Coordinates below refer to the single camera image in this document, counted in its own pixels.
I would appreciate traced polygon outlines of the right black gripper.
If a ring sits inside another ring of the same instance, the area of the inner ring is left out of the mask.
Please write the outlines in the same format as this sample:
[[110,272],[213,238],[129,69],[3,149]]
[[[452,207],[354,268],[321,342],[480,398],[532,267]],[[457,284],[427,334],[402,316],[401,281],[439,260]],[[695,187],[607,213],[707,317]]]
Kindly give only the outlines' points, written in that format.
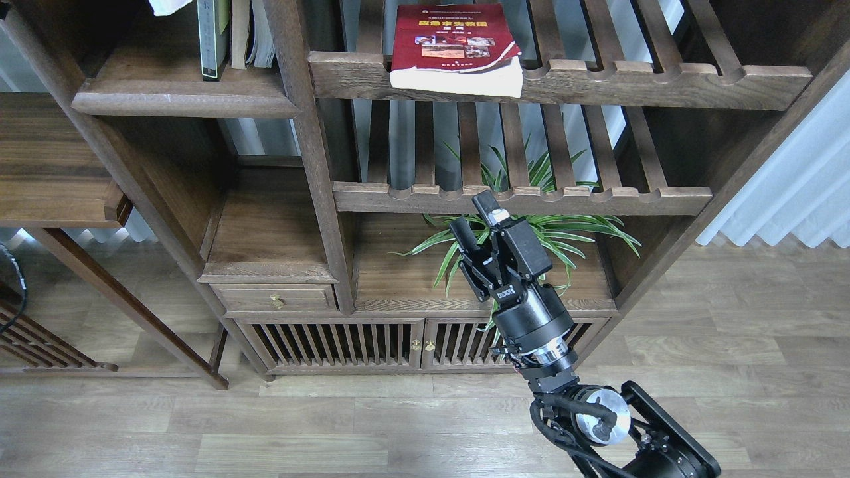
[[[534,281],[553,268],[552,260],[526,220],[513,220],[491,191],[475,195],[471,202],[495,235],[491,250],[498,261],[515,270],[525,281]],[[565,336],[574,321],[556,291],[549,285],[514,281],[497,288],[494,279],[482,279],[473,262],[480,247],[469,222],[462,216],[450,222],[450,230],[462,255],[461,269],[482,301],[492,297],[493,314],[504,345],[492,348],[504,355],[531,386],[572,386],[578,382],[574,364],[578,356]]]

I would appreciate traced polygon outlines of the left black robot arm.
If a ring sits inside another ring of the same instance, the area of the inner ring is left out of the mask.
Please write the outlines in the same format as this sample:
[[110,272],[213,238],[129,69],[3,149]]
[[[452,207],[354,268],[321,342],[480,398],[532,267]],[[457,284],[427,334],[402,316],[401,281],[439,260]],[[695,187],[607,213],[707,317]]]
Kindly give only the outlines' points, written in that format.
[[29,290],[21,264],[15,255],[13,255],[12,251],[10,251],[3,242],[1,243],[1,251],[2,275],[6,272],[9,273],[9,281],[6,283],[2,281],[2,285],[5,285],[9,291],[3,291],[2,296],[5,295],[10,299],[12,313],[6,324],[1,327],[1,333],[3,334],[6,330],[15,325],[21,315],[24,314],[29,303]]

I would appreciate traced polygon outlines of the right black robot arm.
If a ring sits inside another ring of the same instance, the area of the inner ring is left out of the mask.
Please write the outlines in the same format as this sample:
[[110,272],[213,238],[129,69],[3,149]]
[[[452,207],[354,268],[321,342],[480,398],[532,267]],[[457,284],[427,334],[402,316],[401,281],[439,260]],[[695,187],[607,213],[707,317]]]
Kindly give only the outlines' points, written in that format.
[[581,384],[578,357],[566,341],[574,323],[539,276],[552,268],[525,220],[513,220],[491,191],[473,203],[491,232],[479,243],[465,220],[450,224],[461,270],[493,315],[504,354],[528,382],[535,427],[589,477],[717,477],[719,463],[643,388]]

